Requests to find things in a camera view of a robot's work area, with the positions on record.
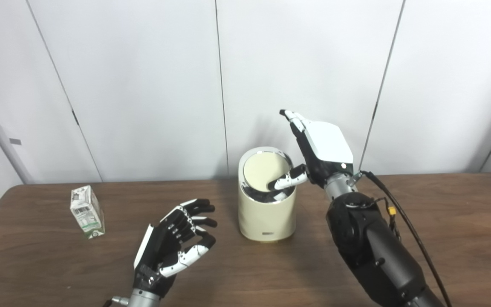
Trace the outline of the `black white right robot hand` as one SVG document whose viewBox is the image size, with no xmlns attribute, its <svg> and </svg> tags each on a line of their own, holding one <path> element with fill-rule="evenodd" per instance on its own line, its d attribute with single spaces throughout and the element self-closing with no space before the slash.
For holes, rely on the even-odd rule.
<svg viewBox="0 0 491 307">
<path fill-rule="evenodd" d="M 289 122 L 304 163 L 267 183 L 269 191 L 284 190 L 306 181 L 323 188 L 336 176 L 353 176 L 353 153 L 341 129 L 323 121 L 311 121 L 298 112 L 281 109 Z"/>
</svg>

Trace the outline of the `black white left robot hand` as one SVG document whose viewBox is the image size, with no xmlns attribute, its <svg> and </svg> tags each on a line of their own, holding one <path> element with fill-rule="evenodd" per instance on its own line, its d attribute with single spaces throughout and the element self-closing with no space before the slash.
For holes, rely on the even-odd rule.
<svg viewBox="0 0 491 307">
<path fill-rule="evenodd" d="M 157 226 L 148 225 L 134 260 L 134 295 L 160 301 L 177 274 L 210 251 L 216 238 L 203 227 L 215 228 L 217 221 L 201 214 L 215 210 L 210 200 L 189 200 L 170 210 Z"/>
</svg>

